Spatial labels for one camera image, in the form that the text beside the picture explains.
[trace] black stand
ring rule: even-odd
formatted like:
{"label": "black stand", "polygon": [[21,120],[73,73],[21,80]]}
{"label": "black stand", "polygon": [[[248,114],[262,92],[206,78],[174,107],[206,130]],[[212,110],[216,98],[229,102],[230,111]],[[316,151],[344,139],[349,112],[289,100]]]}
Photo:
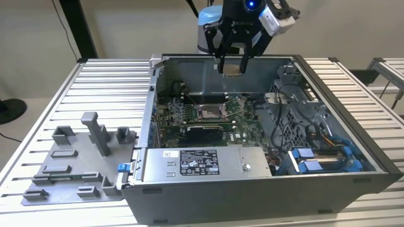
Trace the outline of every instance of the black stand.
{"label": "black stand", "polygon": [[26,111],[26,104],[20,99],[0,100],[0,124],[17,119]]}

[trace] white wall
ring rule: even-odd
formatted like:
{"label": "white wall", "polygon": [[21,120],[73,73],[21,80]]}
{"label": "white wall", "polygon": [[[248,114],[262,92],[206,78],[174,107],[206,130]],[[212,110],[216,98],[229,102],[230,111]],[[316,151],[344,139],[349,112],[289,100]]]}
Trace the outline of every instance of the white wall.
{"label": "white wall", "polygon": [[[205,0],[193,1],[201,9]],[[184,0],[81,2],[100,57],[194,52],[196,18]],[[350,68],[404,57],[402,0],[288,2],[301,19],[266,52],[334,56]],[[0,97],[53,96],[73,64],[50,0],[0,0]]]}

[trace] black pole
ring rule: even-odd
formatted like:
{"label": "black pole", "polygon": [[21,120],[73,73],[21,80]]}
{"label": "black pole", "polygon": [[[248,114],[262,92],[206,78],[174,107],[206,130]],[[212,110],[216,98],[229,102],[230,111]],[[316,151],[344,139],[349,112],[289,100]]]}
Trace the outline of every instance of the black pole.
{"label": "black pole", "polygon": [[97,58],[80,0],[58,0],[81,58]]}

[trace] aluminum extrusion table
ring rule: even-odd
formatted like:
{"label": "aluminum extrusion table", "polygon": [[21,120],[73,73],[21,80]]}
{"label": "aluminum extrusion table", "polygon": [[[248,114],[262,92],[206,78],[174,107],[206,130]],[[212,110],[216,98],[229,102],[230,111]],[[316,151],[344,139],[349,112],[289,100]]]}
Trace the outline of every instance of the aluminum extrusion table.
{"label": "aluminum extrusion table", "polygon": [[[305,59],[369,136],[404,172],[404,122],[340,62]],[[44,113],[0,173],[0,225],[130,226],[136,219],[125,200],[24,207],[21,194],[52,146],[58,125],[86,131],[85,111],[97,111],[109,131],[141,131],[149,60],[89,59],[77,63]],[[404,226],[404,178],[384,192],[361,196],[338,214],[184,225],[192,227]]]}

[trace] floor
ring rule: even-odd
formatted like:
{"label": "floor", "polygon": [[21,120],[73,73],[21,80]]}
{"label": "floor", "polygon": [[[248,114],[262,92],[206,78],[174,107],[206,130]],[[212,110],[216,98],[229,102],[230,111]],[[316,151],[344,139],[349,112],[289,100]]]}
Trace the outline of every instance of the floor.
{"label": "floor", "polygon": [[[30,130],[38,116],[41,115],[50,98],[22,99],[28,109],[24,115],[14,121],[0,125],[0,132],[17,140],[22,140]],[[20,143],[0,137],[0,170],[4,168]]]}

